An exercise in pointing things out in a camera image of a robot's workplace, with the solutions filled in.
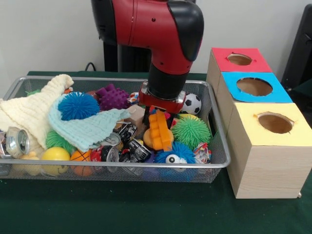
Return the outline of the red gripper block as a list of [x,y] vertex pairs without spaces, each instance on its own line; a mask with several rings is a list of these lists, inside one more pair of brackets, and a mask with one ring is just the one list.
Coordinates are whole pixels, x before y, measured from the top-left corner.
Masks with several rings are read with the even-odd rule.
[[145,105],[145,112],[143,116],[142,123],[149,128],[149,112],[150,106],[163,109],[169,113],[168,118],[168,128],[171,128],[171,125],[174,120],[174,114],[178,114],[185,102],[186,93],[181,91],[180,94],[172,100],[164,100],[158,97],[153,96],[148,90],[148,83],[142,83],[139,91],[139,103]]

